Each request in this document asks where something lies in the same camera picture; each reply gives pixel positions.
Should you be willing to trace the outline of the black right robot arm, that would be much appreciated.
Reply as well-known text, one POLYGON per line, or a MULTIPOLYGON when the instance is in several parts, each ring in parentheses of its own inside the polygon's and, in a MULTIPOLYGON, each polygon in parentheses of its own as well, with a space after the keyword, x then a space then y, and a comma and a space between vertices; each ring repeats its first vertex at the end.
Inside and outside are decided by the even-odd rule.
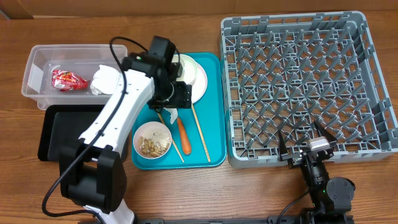
POLYGON ((290 202, 276 219, 277 223, 286 220, 291 223, 353 223, 353 217, 347 216, 352 209, 355 184, 344 177, 329 177, 323 161, 333 157, 337 138, 328 132, 318 121, 314 123, 318 137, 309 139, 307 146, 298 155, 290 155, 281 131, 279 138, 279 160, 286 161, 290 169, 300 168, 307 190, 290 202), (294 218, 285 216, 285 212, 304 196, 309 195, 312 208, 303 208, 294 218))

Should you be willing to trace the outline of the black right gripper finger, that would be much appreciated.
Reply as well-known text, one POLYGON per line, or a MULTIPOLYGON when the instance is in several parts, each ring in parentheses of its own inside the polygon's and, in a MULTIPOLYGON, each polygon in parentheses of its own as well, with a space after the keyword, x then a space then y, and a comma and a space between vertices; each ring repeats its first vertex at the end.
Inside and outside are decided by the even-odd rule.
POLYGON ((284 142, 284 137, 282 136, 281 130, 278 130, 277 132, 278 138, 279 138, 279 160, 284 161, 285 157, 289 155, 285 142, 284 142))
POLYGON ((326 140, 329 142, 330 146, 336 146, 337 144, 337 138, 334 137, 329 131, 327 131, 319 121, 314 121, 313 122, 315 125, 315 129, 317 130, 318 136, 325 137, 326 140))

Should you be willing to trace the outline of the orange carrot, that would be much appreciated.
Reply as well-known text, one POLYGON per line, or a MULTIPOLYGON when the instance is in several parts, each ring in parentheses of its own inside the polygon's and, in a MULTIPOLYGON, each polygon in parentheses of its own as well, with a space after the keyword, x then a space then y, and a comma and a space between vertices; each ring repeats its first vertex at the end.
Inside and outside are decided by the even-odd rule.
POLYGON ((187 136, 185 126, 183 125, 183 122, 179 117, 177 118, 177 125, 180 133, 180 140, 182 144, 183 153, 189 156, 192 153, 192 147, 189 138, 187 136))

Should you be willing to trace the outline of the red snack wrapper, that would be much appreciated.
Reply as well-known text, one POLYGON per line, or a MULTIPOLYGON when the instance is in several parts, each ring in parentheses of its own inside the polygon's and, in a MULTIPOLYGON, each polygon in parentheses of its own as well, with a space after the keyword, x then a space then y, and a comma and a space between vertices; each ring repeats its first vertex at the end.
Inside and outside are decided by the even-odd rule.
POLYGON ((60 91, 83 90, 89 81, 75 75, 73 72, 54 70, 52 72, 52 86, 60 91))

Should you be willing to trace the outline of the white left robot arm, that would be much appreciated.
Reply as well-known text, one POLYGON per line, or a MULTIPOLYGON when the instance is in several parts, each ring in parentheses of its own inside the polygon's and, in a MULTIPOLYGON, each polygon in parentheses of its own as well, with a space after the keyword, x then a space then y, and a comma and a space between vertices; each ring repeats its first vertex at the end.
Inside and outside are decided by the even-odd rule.
POLYGON ((76 141, 60 147, 60 176, 42 202, 46 209, 51 193, 60 187, 63 197, 81 206, 100 223, 136 223, 124 201, 127 177, 121 154, 132 126, 144 106, 152 110, 190 108, 192 86, 177 79, 179 52, 169 39, 155 36, 148 49, 131 53, 116 63, 121 83, 100 114, 76 141))

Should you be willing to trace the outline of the white tissue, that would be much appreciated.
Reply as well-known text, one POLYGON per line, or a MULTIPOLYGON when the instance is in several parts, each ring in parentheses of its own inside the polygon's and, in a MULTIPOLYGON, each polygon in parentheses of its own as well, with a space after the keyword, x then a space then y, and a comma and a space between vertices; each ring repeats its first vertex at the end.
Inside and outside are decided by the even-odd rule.
POLYGON ((99 65, 99 70, 95 72, 90 83, 90 90, 94 95, 112 95, 121 78, 121 73, 115 68, 99 65))

